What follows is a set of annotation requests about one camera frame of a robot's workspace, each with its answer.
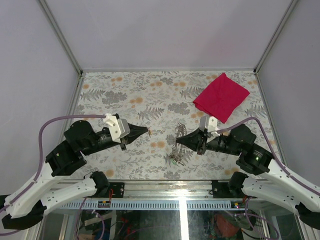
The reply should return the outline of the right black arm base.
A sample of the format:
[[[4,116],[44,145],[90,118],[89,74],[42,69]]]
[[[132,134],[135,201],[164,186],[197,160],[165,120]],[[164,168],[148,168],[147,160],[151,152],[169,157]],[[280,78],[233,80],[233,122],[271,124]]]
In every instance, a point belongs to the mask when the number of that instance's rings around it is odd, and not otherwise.
[[[244,187],[244,181],[248,177],[248,175],[236,171],[230,180],[212,180],[209,194],[212,195],[214,199],[243,198],[245,194],[242,188]]]

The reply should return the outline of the metal ring key organizer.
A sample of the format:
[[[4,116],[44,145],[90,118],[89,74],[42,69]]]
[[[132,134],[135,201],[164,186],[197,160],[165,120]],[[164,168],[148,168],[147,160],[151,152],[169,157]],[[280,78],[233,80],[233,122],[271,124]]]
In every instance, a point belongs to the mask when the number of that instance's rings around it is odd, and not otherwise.
[[[176,138],[175,138],[176,140],[181,137],[184,137],[187,134],[186,126],[179,122],[175,127],[175,133],[176,133]],[[185,166],[186,165],[184,162],[185,153],[186,153],[185,146],[175,141],[174,146],[172,148],[172,152],[168,156],[168,158],[175,165]]]

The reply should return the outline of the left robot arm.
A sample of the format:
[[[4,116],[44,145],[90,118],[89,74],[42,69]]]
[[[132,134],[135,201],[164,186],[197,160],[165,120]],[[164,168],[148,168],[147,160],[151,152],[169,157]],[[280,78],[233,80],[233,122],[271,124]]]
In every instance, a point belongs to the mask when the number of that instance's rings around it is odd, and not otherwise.
[[[49,124],[68,119],[76,121],[64,132],[64,141],[44,156],[44,129]],[[80,198],[111,198],[113,189],[102,171],[94,171],[68,187],[52,188],[86,165],[86,156],[115,146],[125,151],[127,145],[147,132],[147,127],[130,124],[118,114],[66,115],[48,120],[38,133],[36,173],[19,190],[0,197],[3,228],[14,232],[29,229],[53,210]]]

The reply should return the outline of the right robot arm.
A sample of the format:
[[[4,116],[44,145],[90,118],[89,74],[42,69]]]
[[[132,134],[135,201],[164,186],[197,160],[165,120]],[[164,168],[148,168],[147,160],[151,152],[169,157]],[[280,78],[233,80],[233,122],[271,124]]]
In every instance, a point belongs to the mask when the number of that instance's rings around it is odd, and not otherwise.
[[[212,134],[205,128],[178,137],[175,141],[198,155],[206,151],[237,156],[236,172],[228,182],[233,197],[246,195],[261,198],[297,215],[306,225],[320,228],[320,188],[283,165],[271,151],[255,143],[256,135],[245,125],[233,128],[228,135]]]

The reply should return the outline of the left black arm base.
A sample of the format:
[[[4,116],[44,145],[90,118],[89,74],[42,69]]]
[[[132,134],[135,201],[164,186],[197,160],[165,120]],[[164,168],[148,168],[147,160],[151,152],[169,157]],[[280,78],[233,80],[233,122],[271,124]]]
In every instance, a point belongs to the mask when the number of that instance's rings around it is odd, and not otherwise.
[[[96,189],[91,198],[120,199],[124,197],[124,182],[109,182],[102,171],[93,172],[89,178],[93,179]]]

